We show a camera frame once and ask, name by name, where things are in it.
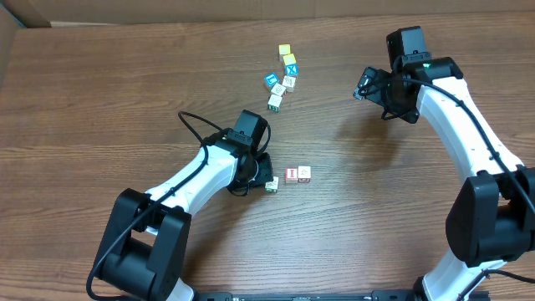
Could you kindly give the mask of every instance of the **robotic arm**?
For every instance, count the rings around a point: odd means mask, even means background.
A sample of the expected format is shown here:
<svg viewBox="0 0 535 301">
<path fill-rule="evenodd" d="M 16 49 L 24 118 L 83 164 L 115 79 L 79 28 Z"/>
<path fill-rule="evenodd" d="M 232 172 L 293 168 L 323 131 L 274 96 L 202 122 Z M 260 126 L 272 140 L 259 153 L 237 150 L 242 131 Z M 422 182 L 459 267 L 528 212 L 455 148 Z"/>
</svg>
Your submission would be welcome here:
<svg viewBox="0 0 535 301">
<path fill-rule="evenodd" d="M 384 107 L 383 120 L 401 118 L 413 124 L 420 116 L 425 117 L 464 182 L 446 219 L 450 248 L 433 271 L 416 281 L 413 297 L 424 301 L 466 300 L 484 279 L 485 271 L 500 268 L 535 248 L 535 216 L 512 179 L 533 196 L 535 170 L 526 169 L 494 134 L 471 99 L 455 62 L 451 58 L 431 58 L 420 27 L 390 34 L 387 46 L 393 71 L 368 67 L 354 97 L 366 97 Z M 462 99 L 461 103 L 448 94 Z M 481 131 L 508 171 L 498 164 Z M 500 195 L 510 200 L 509 204 L 498 206 Z"/>
<path fill-rule="evenodd" d="M 266 128 L 271 135 L 264 118 L 244 110 L 234 129 L 205 138 L 198 155 L 171 179 L 146 193 L 123 191 L 89 275 L 88 295 L 105 299 L 91 290 L 95 276 L 144 300 L 193 300 L 195 292 L 180 280 L 191 218 L 224 187 L 246 195 L 249 189 L 273 180 L 269 154 L 263 152 L 267 144 L 258 149 Z M 154 246 L 132 238 L 129 228 L 156 235 Z"/>
</svg>

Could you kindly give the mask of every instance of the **yellow cube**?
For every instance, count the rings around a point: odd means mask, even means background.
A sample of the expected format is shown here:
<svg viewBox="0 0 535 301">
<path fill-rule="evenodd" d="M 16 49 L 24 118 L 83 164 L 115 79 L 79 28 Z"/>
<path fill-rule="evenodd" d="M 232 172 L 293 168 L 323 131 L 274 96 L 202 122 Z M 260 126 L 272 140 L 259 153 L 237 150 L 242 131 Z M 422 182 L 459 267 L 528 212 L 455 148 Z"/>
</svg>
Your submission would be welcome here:
<svg viewBox="0 0 535 301">
<path fill-rule="evenodd" d="M 283 60 L 284 60 L 284 67 L 290 65 L 290 64 L 295 64 L 297 63 L 295 61 L 295 55 L 293 54 L 287 54 L 287 55 L 284 55 L 283 56 Z"/>
<path fill-rule="evenodd" d="M 278 45 L 278 60 L 283 60 L 283 56 L 292 53 L 290 44 Z"/>
</svg>

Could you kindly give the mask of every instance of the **blue cube with white letter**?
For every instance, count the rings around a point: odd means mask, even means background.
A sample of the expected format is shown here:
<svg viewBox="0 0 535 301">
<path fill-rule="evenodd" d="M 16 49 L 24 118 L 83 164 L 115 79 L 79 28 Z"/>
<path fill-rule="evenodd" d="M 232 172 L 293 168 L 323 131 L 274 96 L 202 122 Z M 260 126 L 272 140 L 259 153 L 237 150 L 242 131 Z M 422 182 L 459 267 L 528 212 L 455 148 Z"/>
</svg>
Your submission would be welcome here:
<svg viewBox="0 0 535 301">
<path fill-rule="evenodd" d="M 271 88 L 273 88 L 273 86 L 277 83 L 278 83 L 278 77 L 274 72 L 271 74 L 268 74 L 264 78 L 264 84 L 266 85 L 266 88 L 268 88 L 270 91 L 271 91 Z"/>
<path fill-rule="evenodd" d="M 286 66 L 285 70 L 287 76 L 297 78 L 299 75 L 299 68 L 297 64 L 290 64 Z"/>
</svg>

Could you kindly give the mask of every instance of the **wooden table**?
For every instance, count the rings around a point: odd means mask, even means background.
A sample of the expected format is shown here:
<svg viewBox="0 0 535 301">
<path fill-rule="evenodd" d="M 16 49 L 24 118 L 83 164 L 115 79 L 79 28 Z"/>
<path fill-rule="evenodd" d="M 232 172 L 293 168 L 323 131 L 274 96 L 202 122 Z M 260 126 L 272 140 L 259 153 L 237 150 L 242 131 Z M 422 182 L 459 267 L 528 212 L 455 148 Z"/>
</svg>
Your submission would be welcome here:
<svg viewBox="0 0 535 301">
<path fill-rule="evenodd" d="M 488 123 L 534 166 L 535 13 L 20 31 L 0 98 L 0 299 L 88 299 L 117 195 L 159 185 L 198 150 L 179 110 L 223 127 L 257 112 L 273 128 L 276 176 L 313 168 L 311 183 L 282 183 L 277 194 L 218 192 L 192 223 L 187 283 L 233 293 L 410 288 L 447 248 L 461 183 L 426 120 L 384 122 L 379 106 L 351 94 L 364 67 L 389 68 L 385 36 L 413 25 L 435 57 L 460 65 Z M 282 75 L 280 43 L 292 44 L 301 74 L 276 114 L 262 78 Z M 534 268 L 526 254 L 505 269 L 532 277 Z M 535 296 L 498 276 L 481 289 Z"/>
</svg>

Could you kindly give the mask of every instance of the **cube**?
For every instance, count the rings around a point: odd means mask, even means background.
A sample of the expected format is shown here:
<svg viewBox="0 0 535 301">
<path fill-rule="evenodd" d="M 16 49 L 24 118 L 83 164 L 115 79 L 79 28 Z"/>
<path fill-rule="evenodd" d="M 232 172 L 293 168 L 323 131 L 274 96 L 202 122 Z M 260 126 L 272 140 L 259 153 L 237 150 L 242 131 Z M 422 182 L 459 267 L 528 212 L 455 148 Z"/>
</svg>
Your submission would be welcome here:
<svg viewBox="0 0 535 301">
<path fill-rule="evenodd" d="M 287 183 L 297 183 L 297 182 L 299 182 L 298 169 L 297 168 L 287 168 L 286 169 L 286 182 Z"/>
<path fill-rule="evenodd" d="M 277 112 L 281 110 L 281 104 L 283 103 L 283 98 L 276 95 L 269 96 L 269 101 L 267 102 L 267 108 L 272 110 L 273 112 Z"/>
<path fill-rule="evenodd" d="M 286 88 L 287 92 L 293 92 L 295 90 L 296 78 L 284 75 L 283 86 Z"/>
<path fill-rule="evenodd" d="M 288 66 L 290 64 L 296 64 L 297 61 L 295 60 L 295 55 L 293 54 L 286 54 L 283 56 L 284 66 Z"/>
<path fill-rule="evenodd" d="M 297 64 L 291 64 L 284 68 L 286 75 L 297 78 L 299 75 L 299 68 Z"/>
<path fill-rule="evenodd" d="M 273 88 L 271 89 L 271 94 L 284 97 L 284 95 L 286 94 L 286 87 L 284 87 L 281 84 L 275 84 Z"/>
<path fill-rule="evenodd" d="M 278 176 L 273 177 L 273 181 L 266 183 L 267 192 L 277 192 L 278 189 Z"/>
<path fill-rule="evenodd" d="M 310 182 L 310 166 L 298 166 L 299 182 Z"/>
<path fill-rule="evenodd" d="M 278 45 L 278 60 L 283 61 L 283 56 L 290 53 L 290 44 Z"/>
<path fill-rule="evenodd" d="M 273 72 L 273 73 L 270 73 L 268 74 L 265 78 L 264 78 L 264 84 L 266 85 L 266 87 L 268 89 L 271 90 L 271 88 L 273 88 L 273 86 L 275 84 L 278 83 L 278 77 L 277 75 Z"/>
</svg>

